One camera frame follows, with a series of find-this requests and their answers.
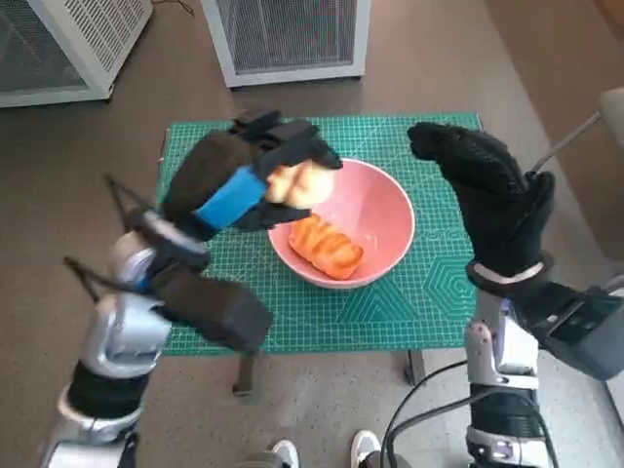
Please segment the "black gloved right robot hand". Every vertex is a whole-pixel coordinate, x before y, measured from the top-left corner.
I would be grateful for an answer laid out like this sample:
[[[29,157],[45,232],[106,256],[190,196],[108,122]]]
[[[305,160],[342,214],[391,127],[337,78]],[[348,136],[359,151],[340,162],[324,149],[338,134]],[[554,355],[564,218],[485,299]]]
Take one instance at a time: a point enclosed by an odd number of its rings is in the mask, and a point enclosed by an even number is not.
[[[507,145],[483,131],[421,122],[408,136],[412,154],[436,163],[452,187],[478,263],[511,278],[545,262],[552,173],[522,172]]]

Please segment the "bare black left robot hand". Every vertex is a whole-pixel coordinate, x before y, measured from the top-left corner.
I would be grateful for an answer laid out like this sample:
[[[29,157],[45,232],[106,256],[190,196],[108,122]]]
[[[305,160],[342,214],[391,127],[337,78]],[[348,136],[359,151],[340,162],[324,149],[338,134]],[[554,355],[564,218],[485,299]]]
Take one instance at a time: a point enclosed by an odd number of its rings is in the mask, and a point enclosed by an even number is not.
[[[161,203],[163,217],[203,242],[233,226],[268,230],[309,217],[332,192],[340,157],[306,120],[247,110],[186,155]]]

